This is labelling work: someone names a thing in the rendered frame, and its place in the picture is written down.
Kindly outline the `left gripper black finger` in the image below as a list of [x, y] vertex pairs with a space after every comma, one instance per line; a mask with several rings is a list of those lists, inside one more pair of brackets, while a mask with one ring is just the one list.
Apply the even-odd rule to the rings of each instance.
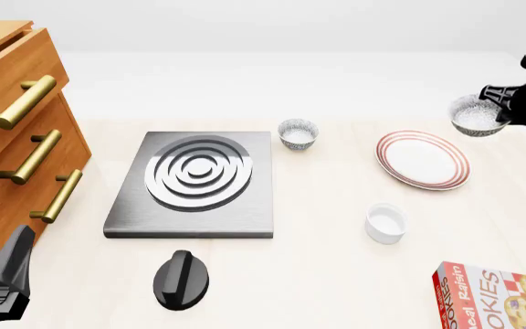
[[0, 299], [10, 292], [30, 296], [29, 262], [35, 232], [27, 225], [19, 225], [0, 249]]

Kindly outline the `patterned bowl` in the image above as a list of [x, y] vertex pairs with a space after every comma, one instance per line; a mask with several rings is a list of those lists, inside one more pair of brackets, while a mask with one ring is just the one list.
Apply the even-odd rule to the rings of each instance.
[[486, 137], [498, 133], [507, 125], [498, 126], [496, 117], [501, 108], [491, 101], [481, 101], [478, 95], [467, 95], [452, 101], [448, 107], [450, 121], [460, 133], [471, 137]]
[[319, 136], [319, 128], [313, 122], [289, 119], [278, 126], [279, 139], [290, 150], [304, 151], [310, 148]]

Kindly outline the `white plate with red rings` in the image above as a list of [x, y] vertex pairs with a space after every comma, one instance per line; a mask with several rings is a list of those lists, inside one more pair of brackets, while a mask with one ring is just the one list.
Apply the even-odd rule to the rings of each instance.
[[378, 140], [374, 154], [378, 164], [395, 179], [430, 191], [459, 188], [472, 175], [465, 153], [432, 133], [388, 133]]

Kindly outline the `red cookies box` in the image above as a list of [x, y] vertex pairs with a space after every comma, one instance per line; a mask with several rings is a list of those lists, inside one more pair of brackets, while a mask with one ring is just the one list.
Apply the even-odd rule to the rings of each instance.
[[432, 276], [444, 329], [526, 329], [526, 275], [441, 262]]

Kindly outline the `flat stove plate with rings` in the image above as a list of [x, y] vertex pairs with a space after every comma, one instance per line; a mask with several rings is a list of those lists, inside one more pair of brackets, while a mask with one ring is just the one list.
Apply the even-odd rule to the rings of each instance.
[[273, 232], [268, 132], [146, 133], [103, 226], [114, 239]]

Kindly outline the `small white ramekin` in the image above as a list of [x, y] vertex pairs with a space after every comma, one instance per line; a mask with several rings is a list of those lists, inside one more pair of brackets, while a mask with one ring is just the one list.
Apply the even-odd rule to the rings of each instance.
[[378, 203], [369, 207], [364, 224], [370, 238], [384, 245], [398, 243], [407, 230], [407, 217], [395, 205]]

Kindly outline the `round black stove knob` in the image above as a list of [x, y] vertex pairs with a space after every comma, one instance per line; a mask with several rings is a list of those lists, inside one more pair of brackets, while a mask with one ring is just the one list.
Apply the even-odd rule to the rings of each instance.
[[153, 294], [170, 311], [183, 311], [199, 303], [207, 293], [209, 274], [205, 264], [190, 251], [177, 250], [156, 272]]

